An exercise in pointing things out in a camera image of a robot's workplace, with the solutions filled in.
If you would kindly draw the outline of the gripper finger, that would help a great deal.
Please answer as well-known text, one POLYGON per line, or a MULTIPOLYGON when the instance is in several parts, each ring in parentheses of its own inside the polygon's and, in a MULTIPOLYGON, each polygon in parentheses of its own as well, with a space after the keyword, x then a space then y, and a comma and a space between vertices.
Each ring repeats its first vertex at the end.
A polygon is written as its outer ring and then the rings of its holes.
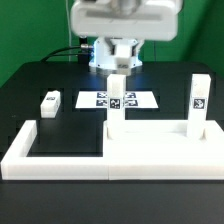
POLYGON ((109 51, 110 51, 110 55, 111 56, 115 56, 115 48, 116 48, 116 45, 112 42, 112 39, 113 38, 105 38, 105 42, 106 44, 108 45, 109 47, 109 51))
POLYGON ((144 45, 144 41, 142 39, 132 39, 131 43, 131 57, 137 58, 141 47, 144 45))

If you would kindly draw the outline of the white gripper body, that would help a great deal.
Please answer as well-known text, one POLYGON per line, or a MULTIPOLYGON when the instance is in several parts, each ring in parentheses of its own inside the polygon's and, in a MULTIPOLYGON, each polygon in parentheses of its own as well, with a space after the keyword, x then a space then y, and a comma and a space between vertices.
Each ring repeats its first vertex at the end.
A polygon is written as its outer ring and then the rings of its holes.
POLYGON ((171 41, 183 0, 76 0, 71 29, 77 36, 171 41))

